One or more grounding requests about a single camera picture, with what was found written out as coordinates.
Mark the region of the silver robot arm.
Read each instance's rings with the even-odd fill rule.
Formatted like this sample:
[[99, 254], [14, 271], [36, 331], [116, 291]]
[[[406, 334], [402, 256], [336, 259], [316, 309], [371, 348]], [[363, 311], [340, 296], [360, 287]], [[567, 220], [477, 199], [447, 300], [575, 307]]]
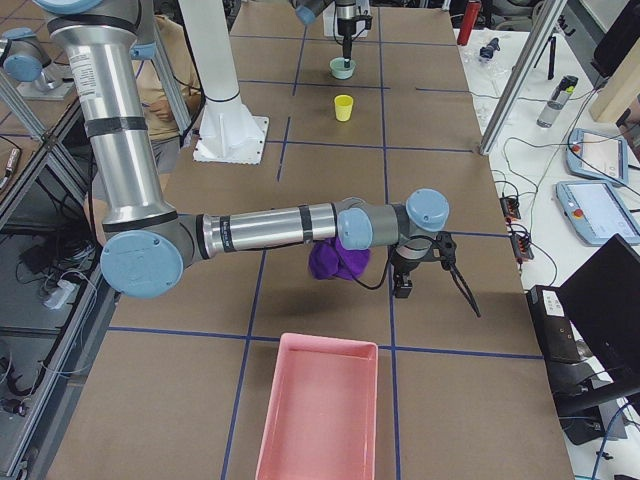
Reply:
[[65, 51], [78, 91], [108, 211], [100, 263], [117, 291], [154, 298], [173, 288], [191, 265], [220, 253], [260, 251], [329, 238], [340, 249], [388, 248], [385, 271], [394, 293], [409, 293], [410, 272], [439, 262], [467, 301], [473, 294], [457, 268], [444, 226], [446, 198], [420, 189], [402, 204], [358, 198], [263, 212], [180, 214], [163, 197], [134, 72], [134, 56], [154, 50], [149, 1], [44, 1], [51, 38]]
[[[48, 12], [59, 15], [83, 14], [100, 6], [104, 1], [34, 1]], [[176, 10], [174, 3], [178, 1], [153, 1], [160, 12]], [[296, 16], [304, 24], [309, 25], [322, 12], [336, 1], [289, 1], [295, 9]], [[130, 50], [132, 60], [146, 61], [154, 58], [157, 51], [156, 41], [152, 40], [150, 23], [146, 20], [135, 20], [138, 28], [144, 23], [140, 39]], [[72, 82], [70, 73], [64, 73], [47, 52], [43, 49], [35, 33], [29, 28], [7, 30], [1, 35], [1, 69], [21, 84], [32, 83], [40, 92], [53, 91], [64, 82]]]

